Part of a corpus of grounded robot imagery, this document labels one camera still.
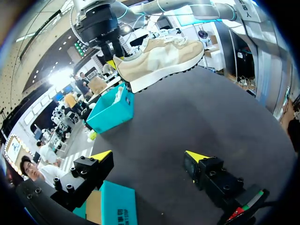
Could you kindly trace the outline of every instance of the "shoe sole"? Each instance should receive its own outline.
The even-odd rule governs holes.
[[[199,55],[197,55],[195,58],[187,62],[159,69],[157,71],[154,71],[150,74],[147,74],[145,76],[142,76],[130,82],[132,93],[134,94],[138,93],[143,89],[151,85],[154,85],[155,83],[157,83],[158,81],[162,80],[164,77],[167,77],[169,75],[191,70],[191,68],[193,68],[202,59],[203,55],[204,55],[204,49]]]

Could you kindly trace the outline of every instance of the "beige sneaker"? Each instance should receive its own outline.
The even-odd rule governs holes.
[[[138,53],[123,60],[114,56],[113,61],[120,76],[130,83],[131,91],[137,93],[170,74],[192,68],[203,54],[200,41],[165,36],[146,38]]]

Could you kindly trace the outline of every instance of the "gray mat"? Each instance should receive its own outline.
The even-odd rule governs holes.
[[[97,137],[113,150],[109,181],[136,190],[140,225],[216,224],[222,215],[182,167],[185,150],[217,156],[245,187],[277,199],[295,162],[275,118],[241,88],[206,69],[168,77],[135,95],[134,118]],[[261,218],[266,210],[261,210]]]

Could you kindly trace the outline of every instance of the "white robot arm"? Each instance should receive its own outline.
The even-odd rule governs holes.
[[[124,51],[119,42],[118,21],[144,26],[147,15],[163,13],[189,5],[194,17],[200,20],[227,19],[234,21],[236,12],[230,5],[211,3],[210,0],[155,0],[147,4],[128,8],[116,0],[73,0],[77,10],[75,33],[89,47],[101,48],[105,61],[113,59],[108,44],[111,42],[117,57],[123,57]]]

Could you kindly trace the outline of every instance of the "teal box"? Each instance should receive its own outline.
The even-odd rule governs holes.
[[[119,87],[123,87],[121,99],[113,104]],[[125,84],[122,83],[99,98],[87,119],[87,123],[98,134],[116,127],[133,118],[134,100],[134,94],[128,92]]]
[[[100,191],[103,225],[137,225],[135,190],[105,180]]]

